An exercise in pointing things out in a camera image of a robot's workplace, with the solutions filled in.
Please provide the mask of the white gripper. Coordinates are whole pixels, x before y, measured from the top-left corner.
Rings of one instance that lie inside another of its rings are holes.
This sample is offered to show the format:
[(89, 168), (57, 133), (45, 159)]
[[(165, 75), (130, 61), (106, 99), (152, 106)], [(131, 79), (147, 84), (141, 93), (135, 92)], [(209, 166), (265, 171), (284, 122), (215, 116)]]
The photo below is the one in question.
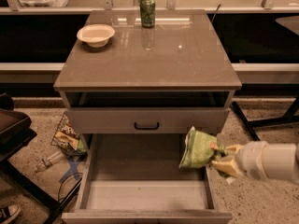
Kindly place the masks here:
[(240, 177), (244, 173), (248, 178), (265, 181), (268, 179), (263, 168), (263, 150), (266, 145), (265, 141), (251, 141), (244, 146), (234, 144), (226, 147), (212, 142), (211, 149), (218, 155), (226, 157), (221, 157), (211, 163), (218, 171), (229, 176)]

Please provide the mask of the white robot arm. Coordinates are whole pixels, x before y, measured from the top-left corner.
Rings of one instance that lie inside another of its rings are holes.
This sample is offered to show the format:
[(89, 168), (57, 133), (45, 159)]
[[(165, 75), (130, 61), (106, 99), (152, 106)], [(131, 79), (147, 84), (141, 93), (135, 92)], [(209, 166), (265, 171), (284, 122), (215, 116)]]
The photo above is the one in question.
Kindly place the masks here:
[(211, 162), (216, 170), (226, 175), (299, 184), (299, 146), (295, 143), (251, 141), (245, 145), (229, 146), (227, 152), (227, 156)]

